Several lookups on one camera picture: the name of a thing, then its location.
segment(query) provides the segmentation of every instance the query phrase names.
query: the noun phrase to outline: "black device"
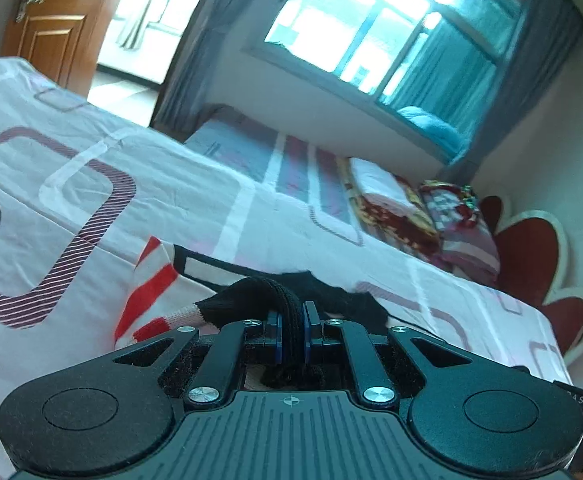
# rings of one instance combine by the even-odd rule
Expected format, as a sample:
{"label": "black device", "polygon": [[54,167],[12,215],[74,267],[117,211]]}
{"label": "black device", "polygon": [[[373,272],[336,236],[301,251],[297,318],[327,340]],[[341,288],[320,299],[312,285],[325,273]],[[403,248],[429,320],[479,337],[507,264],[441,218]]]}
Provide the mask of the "black device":
{"label": "black device", "polygon": [[0,406],[15,480],[570,478],[580,390],[407,327],[321,321],[311,301],[303,316],[323,391],[242,389],[250,365],[281,363],[274,312],[24,384]]}

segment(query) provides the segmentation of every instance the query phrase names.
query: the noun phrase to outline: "ribbed surface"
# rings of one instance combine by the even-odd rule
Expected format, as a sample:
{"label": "ribbed surface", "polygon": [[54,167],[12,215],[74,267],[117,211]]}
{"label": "ribbed surface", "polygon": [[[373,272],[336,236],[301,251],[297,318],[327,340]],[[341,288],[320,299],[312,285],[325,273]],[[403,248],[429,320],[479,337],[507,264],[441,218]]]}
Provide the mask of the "ribbed surface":
{"label": "ribbed surface", "polygon": [[119,476],[130,480],[462,478],[415,448],[393,415],[361,410],[343,392],[239,392],[227,408],[187,416],[162,452]]}

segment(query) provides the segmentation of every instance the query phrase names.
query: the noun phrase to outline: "doorway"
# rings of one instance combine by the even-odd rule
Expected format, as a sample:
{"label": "doorway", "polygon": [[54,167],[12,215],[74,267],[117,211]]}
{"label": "doorway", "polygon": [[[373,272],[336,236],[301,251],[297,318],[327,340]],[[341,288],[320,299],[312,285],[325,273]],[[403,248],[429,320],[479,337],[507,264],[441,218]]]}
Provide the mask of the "doorway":
{"label": "doorway", "polygon": [[148,126],[169,65],[200,0],[120,0],[88,100]]}

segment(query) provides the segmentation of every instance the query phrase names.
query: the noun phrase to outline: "gray curtain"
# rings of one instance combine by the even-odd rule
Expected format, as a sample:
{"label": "gray curtain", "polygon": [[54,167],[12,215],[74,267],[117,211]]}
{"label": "gray curtain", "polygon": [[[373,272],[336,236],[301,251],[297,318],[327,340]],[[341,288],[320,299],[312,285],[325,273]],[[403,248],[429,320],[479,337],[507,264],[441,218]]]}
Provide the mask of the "gray curtain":
{"label": "gray curtain", "polygon": [[[409,66],[388,106],[396,112],[411,106],[427,110],[462,136],[474,130],[494,72],[489,59],[442,20]],[[449,158],[456,153],[449,153]]]}
{"label": "gray curtain", "polygon": [[172,61],[153,126],[180,140],[196,129],[225,37],[251,1],[201,0]]}
{"label": "gray curtain", "polygon": [[526,0],[506,62],[499,68],[471,143],[438,178],[468,184],[482,161],[549,89],[583,35],[583,16],[571,0]]}

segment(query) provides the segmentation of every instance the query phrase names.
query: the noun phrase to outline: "white bedsheet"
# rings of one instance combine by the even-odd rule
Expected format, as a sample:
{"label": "white bedsheet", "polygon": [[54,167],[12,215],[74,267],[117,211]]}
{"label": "white bedsheet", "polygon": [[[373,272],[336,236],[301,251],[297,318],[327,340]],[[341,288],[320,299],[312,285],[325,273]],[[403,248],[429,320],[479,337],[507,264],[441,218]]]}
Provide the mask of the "white bedsheet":
{"label": "white bedsheet", "polygon": [[[571,382],[532,307],[364,234],[336,235],[275,183],[152,130],[35,98],[50,88],[26,62],[0,60],[0,402],[25,381],[113,349],[150,235],[268,272],[309,269],[329,285],[369,290],[393,316],[451,344]],[[12,471],[0,444],[0,476]]]}

